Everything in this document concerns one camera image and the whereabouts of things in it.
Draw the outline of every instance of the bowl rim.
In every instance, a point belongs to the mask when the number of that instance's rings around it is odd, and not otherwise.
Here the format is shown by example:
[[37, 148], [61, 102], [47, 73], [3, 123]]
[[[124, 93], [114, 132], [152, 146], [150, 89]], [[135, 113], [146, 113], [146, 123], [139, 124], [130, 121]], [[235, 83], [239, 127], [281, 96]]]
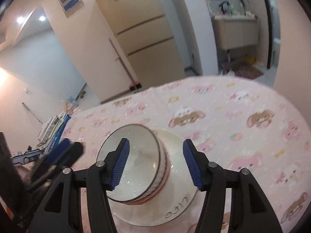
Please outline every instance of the bowl rim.
[[120, 130], [121, 128], [127, 127], [127, 126], [142, 126], [142, 127], [144, 127], [145, 129], [147, 129], [148, 131], [150, 131], [151, 135], [153, 136], [153, 138], [155, 139], [155, 141], [156, 141], [156, 143], [157, 143], [157, 145], [158, 145], [159, 161], [158, 161], [158, 167], [157, 167], [156, 173], [155, 173], [155, 175], [154, 175], [154, 177], [153, 177], [153, 179], [152, 179], [150, 185], [146, 188], [145, 191], [143, 191], [143, 192], [142, 192], [140, 195], [138, 195], [137, 197], [135, 197], [135, 198], [133, 198], [133, 199], [131, 199], [131, 200], [119, 201], [119, 200], [115, 200], [115, 199], [109, 197], [108, 194], [107, 194], [107, 197], [108, 197], [110, 200], [113, 200], [113, 201], [119, 202], [119, 203], [132, 202], [132, 201], [135, 201], [135, 200], [139, 199], [140, 197], [142, 197], [142, 196], [151, 188], [151, 186], [153, 185], [153, 182], [155, 181], [155, 179], [156, 179], [156, 177], [157, 177], [157, 175], [158, 175], [158, 173], [159, 173], [160, 164], [161, 164], [161, 153], [160, 153], [161, 145], [160, 145], [160, 143], [159, 143], [159, 141], [158, 141], [157, 136], [153, 133], [153, 130], [151, 130], [149, 127], [147, 127], [147, 126], [145, 126], [145, 125], [142, 125], [142, 124], [139, 124], [139, 123], [130, 123], [130, 124], [126, 124], [126, 125], [124, 125], [124, 126], [121, 126], [121, 127], [118, 128], [118, 129], [116, 129], [114, 132], [112, 132], [112, 133], [105, 139], [105, 141], [103, 142], [103, 144], [101, 145], [100, 150], [99, 150], [99, 152], [98, 152], [98, 154], [97, 154], [97, 157], [96, 157], [96, 162], [98, 161], [99, 153], [100, 153], [100, 151], [101, 151], [103, 145], [104, 145], [105, 142], [107, 141], [107, 139], [108, 139], [110, 136], [112, 136], [112, 134], [114, 134], [116, 131]]

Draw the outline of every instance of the vanity cabinet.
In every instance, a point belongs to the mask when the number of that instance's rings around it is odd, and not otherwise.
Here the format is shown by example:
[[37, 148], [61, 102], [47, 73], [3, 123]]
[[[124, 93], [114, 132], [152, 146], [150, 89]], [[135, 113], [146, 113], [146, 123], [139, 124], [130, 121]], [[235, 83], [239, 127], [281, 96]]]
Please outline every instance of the vanity cabinet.
[[213, 20], [216, 45], [223, 50], [258, 44], [256, 19]]

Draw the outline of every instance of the pink tablecloth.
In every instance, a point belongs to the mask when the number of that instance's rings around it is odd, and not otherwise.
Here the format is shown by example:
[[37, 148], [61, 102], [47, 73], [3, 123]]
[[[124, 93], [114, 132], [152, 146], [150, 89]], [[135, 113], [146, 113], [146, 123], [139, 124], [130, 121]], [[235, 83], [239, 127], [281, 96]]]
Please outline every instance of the pink tablecloth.
[[[240, 78], [191, 77], [78, 113], [64, 131], [64, 137], [86, 143], [85, 154], [73, 168], [94, 164], [108, 135], [129, 123], [170, 128], [191, 138], [198, 150], [223, 168], [250, 169], [284, 233], [293, 228], [310, 203], [310, 129], [288, 100], [262, 84]], [[82, 214], [88, 233], [85, 193]], [[193, 232], [204, 195], [198, 192], [185, 213], [169, 223], [146, 228], [115, 217], [117, 229], [120, 233]], [[222, 232], [228, 230], [229, 211], [230, 197]]]

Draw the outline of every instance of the round table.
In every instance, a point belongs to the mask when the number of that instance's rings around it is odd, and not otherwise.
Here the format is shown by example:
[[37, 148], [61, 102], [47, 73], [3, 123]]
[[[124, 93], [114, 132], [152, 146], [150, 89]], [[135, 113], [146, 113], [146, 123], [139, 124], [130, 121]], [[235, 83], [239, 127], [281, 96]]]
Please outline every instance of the round table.
[[[105, 139], [130, 123], [172, 129], [192, 139], [197, 150], [224, 169], [250, 169], [284, 233], [295, 226], [310, 203], [310, 129], [288, 100], [260, 83], [190, 77], [80, 112], [72, 116], [63, 134], [86, 144], [73, 169], [94, 164]], [[160, 226], [137, 227], [114, 217], [117, 230], [194, 232], [204, 197], [205, 193], [198, 192], [183, 214]], [[84, 232], [88, 233], [86, 190], [81, 199]], [[228, 230], [230, 203], [227, 190], [222, 232]]]

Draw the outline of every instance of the stack of books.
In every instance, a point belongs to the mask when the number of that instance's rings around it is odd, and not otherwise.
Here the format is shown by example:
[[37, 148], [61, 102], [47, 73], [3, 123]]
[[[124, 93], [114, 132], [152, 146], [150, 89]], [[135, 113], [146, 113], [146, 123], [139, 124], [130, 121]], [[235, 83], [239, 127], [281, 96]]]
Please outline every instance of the stack of books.
[[51, 117], [48, 122], [43, 125], [42, 130], [38, 135], [40, 143], [37, 144], [37, 149], [44, 149], [44, 155], [46, 155], [57, 147], [66, 124], [70, 119], [71, 116], [65, 112]]

